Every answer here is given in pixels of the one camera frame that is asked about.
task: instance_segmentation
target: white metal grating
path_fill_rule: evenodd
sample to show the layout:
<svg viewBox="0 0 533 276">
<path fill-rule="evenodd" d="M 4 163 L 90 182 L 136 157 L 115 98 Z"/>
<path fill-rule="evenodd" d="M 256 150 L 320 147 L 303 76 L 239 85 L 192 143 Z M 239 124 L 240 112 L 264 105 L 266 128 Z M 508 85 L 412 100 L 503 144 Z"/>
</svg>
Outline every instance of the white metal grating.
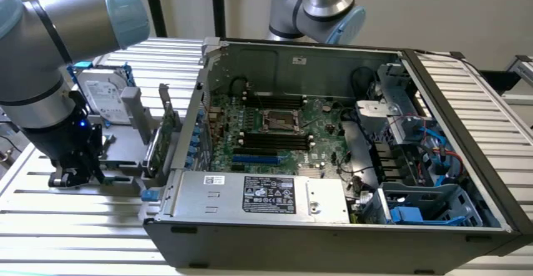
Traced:
<svg viewBox="0 0 533 276">
<path fill-rule="evenodd" d="M 199 58 L 200 41 L 151 39 L 127 52 L 138 50 L 140 54 L 151 56 L 162 54 L 163 57 L 159 59 L 175 64 L 175 60 L 168 60 L 167 56 L 168 54 L 175 56 L 180 50 L 174 50 L 168 46 L 180 49 L 183 44 L 187 46 L 183 53 L 196 50 Z M 132 61 L 130 58 L 126 60 L 134 65 L 136 81 L 146 97 L 150 97 L 146 95 L 146 88 L 156 88 L 159 85 L 160 78 L 156 75 L 162 75 L 166 82 L 174 84 L 178 89 L 194 88 L 195 71 L 184 76 L 180 69 L 170 71 L 168 66 L 159 67 L 158 59 L 148 60 L 147 57 L 142 59 L 146 61 Z M 123 62 L 107 62 L 107 64 L 123 64 Z M 156 73 L 159 68 L 164 71 L 163 74 Z M 484 105 L 488 107 L 497 108 L 491 102 L 487 103 Z M 473 104 L 467 106 L 469 108 L 464 108 L 465 110 L 476 110 L 471 108 Z M 467 122 L 476 131 L 508 131 L 513 127 L 511 121 L 479 123 L 479 120 L 467 120 Z M 529 151 L 528 146 L 513 143 L 484 143 L 484 146 L 484 152 L 493 150 L 496 157 L 501 155 L 503 150 L 516 150 L 515 147 Z M 50 190 L 47 181 L 52 166 L 40 156 L 42 153 L 30 145 L 14 168 L 0 180 L 0 275 L 20 275 L 22 273 L 31 275 L 287 274 L 188 269 L 176 271 L 166 264 L 142 227 L 138 219 L 142 206 L 139 197 L 128 190 L 111 192 L 106 187 L 99 186 L 86 186 L 60 192 Z M 528 177 L 531 173 L 512 169 L 500 171 L 500 176 L 507 179 L 505 183 L 512 190 L 516 190 L 515 196 L 523 200 L 524 210 L 533 215 L 533 178 Z M 158 204 L 151 204 L 151 206 L 150 211 L 156 212 Z M 448 275 L 531 276 L 533 275 L 533 246 L 524 247 L 507 257 L 480 257 Z"/>
</svg>

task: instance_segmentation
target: green circuit board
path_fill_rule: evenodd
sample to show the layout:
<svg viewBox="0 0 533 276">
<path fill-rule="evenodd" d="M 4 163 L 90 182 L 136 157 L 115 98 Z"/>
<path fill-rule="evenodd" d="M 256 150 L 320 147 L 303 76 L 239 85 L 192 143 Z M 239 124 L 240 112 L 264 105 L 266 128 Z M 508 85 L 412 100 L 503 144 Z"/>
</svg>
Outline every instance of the green circuit board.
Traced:
<svg viewBox="0 0 533 276">
<path fill-rule="evenodd" d="M 340 113 L 343 106 L 335 107 L 332 101 L 325 99 L 308 99 L 299 109 L 260 109 L 246 107 L 238 98 L 228 95 L 212 96 L 212 109 L 218 115 L 211 113 L 211 127 L 214 138 L 214 157 L 211 171 L 214 172 L 246 172 L 258 174 L 289 174 L 307 175 L 312 173 L 323 178 L 339 178 L 337 167 L 332 163 L 335 152 L 340 160 L 348 151 L 344 134 L 340 130 Z M 297 116 L 299 129 L 295 130 L 283 120 L 271 122 L 275 117 Z M 239 148 L 239 135 L 242 131 L 251 134 L 266 133 L 266 124 L 271 128 L 270 134 L 300 134 L 312 135 L 315 146 L 309 150 L 279 149 L 279 164 L 250 164 L 244 170 L 232 170 L 234 148 Z"/>
</svg>

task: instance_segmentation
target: metal workbench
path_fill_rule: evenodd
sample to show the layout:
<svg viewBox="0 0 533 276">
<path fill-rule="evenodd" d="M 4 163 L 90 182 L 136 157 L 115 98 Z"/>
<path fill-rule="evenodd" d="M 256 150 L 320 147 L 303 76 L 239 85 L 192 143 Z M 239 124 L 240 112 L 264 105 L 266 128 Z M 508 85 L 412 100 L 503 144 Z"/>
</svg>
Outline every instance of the metal workbench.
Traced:
<svg viewBox="0 0 533 276">
<path fill-rule="evenodd" d="M 171 86 L 172 103 L 186 116 L 200 66 L 202 41 L 151 39 L 103 59 L 134 67 L 143 103 L 160 116 L 158 86 Z M 425 56 L 432 74 L 504 182 L 533 218 L 533 147 L 531 132 L 492 89 L 444 57 Z M 507 164 L 503 157 L 512 159 Z M 138 218 L 142 201 L 128 190 L 86 186 L 50 190 L 52 166 L 32 145 L 0 180 L 0 275 L 8 271 L 39 275 L 274 274 L 179 270 L 166 264 Z M 151 204 L 155 213 L 159 204 Z M 533 246 L 507 257 L 480 257 L 452 271 L 455 276 L 533 275 Z"/>
</svg>

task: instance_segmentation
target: robotic arm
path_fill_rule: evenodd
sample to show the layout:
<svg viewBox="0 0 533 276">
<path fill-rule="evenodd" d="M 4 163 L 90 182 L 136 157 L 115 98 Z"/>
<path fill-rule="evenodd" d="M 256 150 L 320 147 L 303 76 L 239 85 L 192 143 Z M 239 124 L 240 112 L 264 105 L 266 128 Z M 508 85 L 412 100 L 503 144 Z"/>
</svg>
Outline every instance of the robotic arm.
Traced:
<svg viewBox="0 0 533 276">
<path fill-rule="evenodd" d="M 272 0 L 268 39 L 349 44 L 365 22 L 356 0 Z"/>
<path fill-rule="evenodd" d="M 102 126 L 59 68 L 126 49 L 150 31 L 140 0 L 0 0 L 0 106 L 56 167 L 51 187 L 104 181 Z"/>
</svg>

